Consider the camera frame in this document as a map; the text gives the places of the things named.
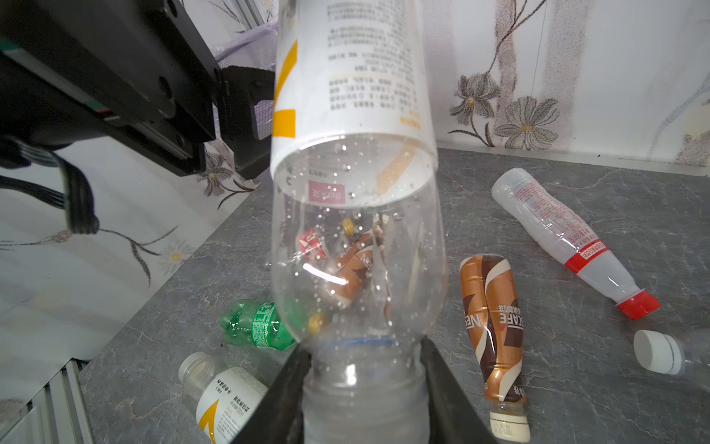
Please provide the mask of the small white label yellow-chevron bottle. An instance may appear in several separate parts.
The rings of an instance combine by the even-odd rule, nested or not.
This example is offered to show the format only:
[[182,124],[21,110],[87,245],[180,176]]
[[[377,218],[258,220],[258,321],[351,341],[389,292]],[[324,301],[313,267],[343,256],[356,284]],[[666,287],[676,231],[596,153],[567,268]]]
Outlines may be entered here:
[[[418,346],[446,296],[438,157],[417,7],[412,1],[283,1],[270,173],[273,294],[311,355],[302,411],[308,443],[425,443]],[[385,260],[348,307],[331,296],[335,260],[390,217]],[[297,238],[314,227],[329,259]],[[333,323],[317,336],[287,318],[288,298]]]

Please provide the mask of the green soda bottle yellow cap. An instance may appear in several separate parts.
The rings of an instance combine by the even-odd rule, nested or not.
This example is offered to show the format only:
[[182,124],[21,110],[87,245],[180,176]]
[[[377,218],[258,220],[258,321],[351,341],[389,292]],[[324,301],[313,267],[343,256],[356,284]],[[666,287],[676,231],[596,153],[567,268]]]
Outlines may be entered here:
[[[287,318],[298,323],[303,334],[317,336],[333,323],[318,308],[309,312],[301,298],[288,298],[285,308]],[[238,300],[218,318],[218,325],[224,331],[224,342],[234,346],[286,351],[301,342],[288,330],[273,300]]]

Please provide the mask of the large white label yellow-chevron bottle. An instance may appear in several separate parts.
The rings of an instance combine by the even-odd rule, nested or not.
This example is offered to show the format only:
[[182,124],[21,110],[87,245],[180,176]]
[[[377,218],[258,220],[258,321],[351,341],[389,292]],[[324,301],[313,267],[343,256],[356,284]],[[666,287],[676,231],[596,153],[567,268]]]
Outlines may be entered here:
[[184,405],[215,444],[232,442],[267,392],[267,386],[246,370],[202,351],[183,361],[177,377]]

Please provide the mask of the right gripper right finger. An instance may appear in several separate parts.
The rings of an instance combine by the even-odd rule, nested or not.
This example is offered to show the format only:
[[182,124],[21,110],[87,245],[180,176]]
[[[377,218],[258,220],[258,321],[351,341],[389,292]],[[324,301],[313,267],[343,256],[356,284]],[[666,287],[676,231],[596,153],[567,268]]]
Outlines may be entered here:
[[496,444],[436,344],[428,337],[421,342],[420,361],[425,370],[429,396],[429,442]]

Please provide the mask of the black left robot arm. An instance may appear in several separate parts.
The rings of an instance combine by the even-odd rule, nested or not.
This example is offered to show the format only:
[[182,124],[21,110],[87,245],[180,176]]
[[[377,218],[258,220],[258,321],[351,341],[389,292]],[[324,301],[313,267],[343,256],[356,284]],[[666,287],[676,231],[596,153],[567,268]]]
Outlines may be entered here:
[[1,165],[57,168],[63,188],[1,186],[61,209],[72,233],[100,223],[88,179],[61,149],[107,136],[184,177],[205,172],[205,146],[221,140],[253,179],[271,147],[257,112],[274,97],[273,70],[220,67],[178,1],[1,5]]

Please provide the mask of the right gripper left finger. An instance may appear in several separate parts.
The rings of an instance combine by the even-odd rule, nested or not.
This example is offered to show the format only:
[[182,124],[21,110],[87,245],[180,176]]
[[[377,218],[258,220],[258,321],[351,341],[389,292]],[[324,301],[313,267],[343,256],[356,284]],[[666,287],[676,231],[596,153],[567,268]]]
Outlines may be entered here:
[[305,442],[301,402],[311,361],[310,353],[298,345],[232,444]]

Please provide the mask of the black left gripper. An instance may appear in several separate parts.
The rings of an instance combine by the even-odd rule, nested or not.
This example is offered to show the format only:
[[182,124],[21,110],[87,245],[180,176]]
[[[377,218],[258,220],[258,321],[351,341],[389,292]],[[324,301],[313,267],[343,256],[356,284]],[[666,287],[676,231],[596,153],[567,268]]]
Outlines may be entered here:
[[[206,168],[216,137],[220,69],[178,1],[5,1],[1,5],[1,132],[64,148],[109,137],[179,176]],[[220,137],[235,171],[270,164],[256,106],[275,73],[221,70]]]

